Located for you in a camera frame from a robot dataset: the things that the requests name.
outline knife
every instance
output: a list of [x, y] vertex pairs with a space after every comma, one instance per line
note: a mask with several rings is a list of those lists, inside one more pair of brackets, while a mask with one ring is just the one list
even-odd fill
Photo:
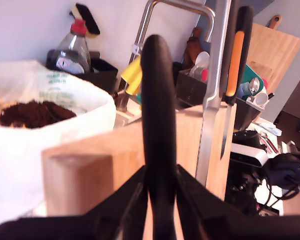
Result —
[[221, 156], [226, 149], [228, 129], [230, 124], [232, 106], [236, 102], [239, 86], [242, 82], [248, 57], [252, 24], [254, 19], [254, 9], [251, 6], [239, 8], [235, 28], [234, 44], [229, 68], [227, 89], [225, 93], [225, 103], [227, 103], [226, 119], [222, 137]]
[[[220, 90], [225, 89], [225, 73], [228, 73], [230, 65], [237, 6], [238, 0], [218, 0], [216, 2], [214, 28], [218, 31], [212, 33], [208, 82], [203, 98], [203, 121], [195, 173], [196, 179], [203, 186], [207, 181], [213, 130], [223, 94], [223, 92], [220, 93]], [[225, 71], [222, 66], [226, 65], [228, 68]]]

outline white wall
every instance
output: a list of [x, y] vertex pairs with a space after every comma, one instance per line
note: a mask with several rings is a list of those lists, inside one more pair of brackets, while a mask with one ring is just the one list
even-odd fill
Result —
[[[256, 15], [253, 21], [265, 26], [276, 14], [282, 15], [282, 22], [277, 30], [300, 38], [300, 0], [275, 0]], [[283, 76], [275, 91], [275, 96], [267, 104], [261, 117], [273, 122], [299, 81], [300, 50]]]
[[[204, 3], [205, 0], [192, 0]], [[45, 63], [70, 31], [69, 16], [77, 0], [0, 0], [0, 61], [36, 59]], [[129, 62], [147, 0], [81, 0], [90, 9], [101, 35], [88, 39], [91, 51], [122, 71]], [[199, 15], [158, 3], [147, 36], [159, 34], [167, 41], [172, 59], [180, 61]]]

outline metal faucet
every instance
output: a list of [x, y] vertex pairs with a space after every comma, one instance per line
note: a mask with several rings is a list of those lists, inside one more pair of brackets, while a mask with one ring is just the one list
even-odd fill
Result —
[[[150, 17], [157, 3], [165, 3], [174, 6], [176, 8], [188, 10], [196, 14], [207, 16], [209, 22], [208, 22], [207, 31], [205, 32], [205, 36], [203, 39], [206, 42], [210, 42], [211, 34], [215, 24], [215, 12], [211, 8], [204, 6], [200, 3], [196, 3], [188, 0], [148, 0], [143, 11], [142, 19], [139, 25], [138, 33], [135, 38], [135, 42], [133, 45], [134, 48], [129, 60], [129, 64], [132, 63], [135, 60], [136, 56], [141, 53], [141, 47], [145, 40], [145, 35], [150, 22]], [[127, 87], [128, 84], [125, 83], [124, 92], [121, 93], [116, 100], [116, 108], [122, 112], [127, 111], [127, 104], [130, 96], [129, 94], [126, 93]]]

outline white plastic bag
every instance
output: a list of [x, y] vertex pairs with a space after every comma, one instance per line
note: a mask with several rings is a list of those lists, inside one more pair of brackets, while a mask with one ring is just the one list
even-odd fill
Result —
[[37, 129], [0, 126], [0, 223], [24, 215], [44, 200], [42, 150], [111, 131], [113, 98], [67, 73], [36, 61], [0, 63], [0, 101], [53, 101], [77, 116]]

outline coffee grounds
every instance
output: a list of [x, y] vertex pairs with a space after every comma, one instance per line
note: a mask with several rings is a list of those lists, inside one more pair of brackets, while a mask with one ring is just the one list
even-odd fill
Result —
[[41, 128], [62, 120], [75, 117], [76, 114], [52, 101], [42, 103], [34, 100], [28, 103], [17, 103], [2, 111], [0, 124], [3, 126], [22, 127], [28, 129]]

